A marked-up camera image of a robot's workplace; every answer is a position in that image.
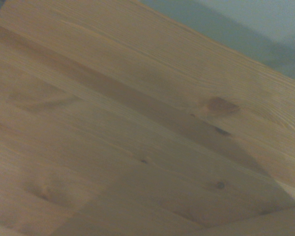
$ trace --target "wooden plank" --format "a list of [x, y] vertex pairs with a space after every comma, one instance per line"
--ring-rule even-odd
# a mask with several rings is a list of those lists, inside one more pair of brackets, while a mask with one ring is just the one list
[[295, 198], [295, 81], [136, 1], [10, 1], [0, 26], [231, 133]]
[[[131, 179], [137, 179], [138, 183], [133, 189], [138, 192], [132, 196], [133, 202], [143, 197], [159, 205], [158, 199], [161, 198], [163, 203], [159, 205], [159, 210], [166, 209], [207, 226], [295, 205], [268, 177], [250, 173], [243, 168], [237, 169], [233, 163], [203, 147], [191, 149], [184, 145], [186, 141], [179, 143], [175, 139], [162, 137], [84, 101], [62, 104], [63, 108], [48, 107], [48, 102], [52, 100], [48, 93], [37, 93], [43, 93], [44, 88], [49, 92], [56, 89], [51, 89], [34, 77], [23, 76], [13, 82], [13, 87], [7, 99], [8, 104], [0, 103], [0, 126], [13, 129], [0, 128], [0, 143], [16, 153], [30, 155], [34, 159], [41, 159], [42, 156], [77, 171], [95, 183], [97, 195], [116, 181], [118, 186], [124, 186], [129, 185]], [[26, 94], [42, 96], [43, 99], [35, 100], [32, 97], [31, 100]], [[38, 109], [30, 101], [35, 101]], [[75, 153], [83, 156], [84, 160], [78, 160]], [[147, 168], [151, 166], [157, 172], [139, 177], [141, 172], [144, 173], [141, 168], [138, 169], [142, 165]], [[121, 181], [121, 176], [129, 172], [132, 173], [130, 179]], [[146, 186], [145, 179], [151, 176], [153, 178], [150, 181], [164, 182], [167, 173], [171, 177], [166, 186], [171, 188], [165, 191], [166, 195], [159, 196], [160, 189], [155, 184], [151, 185], [149, 191], [139, 191], [140, 181]], [[261, 179], [251, 178], [254, 175]], [[222, 191], [216, 188], [216, 183], [221, 180], [225, 183]], [[186, 182], [191, 184], [187, 189], [184, 188]], [[175, 189], [180, 189], [179, 192], [184, 195], [177, 193], [172, 197]], [[217, 197], [219, 200], [213, 203], [212, 199]], [[197, 217], [217, 205], [220, 206], [219, 210], [210, 218], [203, 220]], [[229, 213], [229, 206], [236, 208], [236, 211]], [[193, 212], [186, 215], [185, 208], [191, 208]]]
[[185, 236], [295, 236], [295, 208]]

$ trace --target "wooden furniture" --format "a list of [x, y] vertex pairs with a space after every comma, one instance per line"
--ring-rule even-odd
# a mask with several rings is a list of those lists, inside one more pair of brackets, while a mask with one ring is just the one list
[[135, 0], [5, 3], [0, 236], [294, 223], [294, 80]]

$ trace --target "wood grain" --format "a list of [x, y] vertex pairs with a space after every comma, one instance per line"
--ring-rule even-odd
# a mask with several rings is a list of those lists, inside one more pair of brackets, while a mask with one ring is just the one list
[[136, 1], [6, 3], [0, 231], [171, 236], [291, 207], [294, 81]]
[[[295, 169], [289, 161], [295, 159], [295, 81], [136, 1], [11, 1], [0, 13], [0, 26], [192, 113], [251, 147], [276, 150]], [[240, 112], [211, 116], [204, 108], [213, 97]], [[260, 162], [266, 171], [273, 156]], [[278, 181], [295, 188], [288, 177]]]

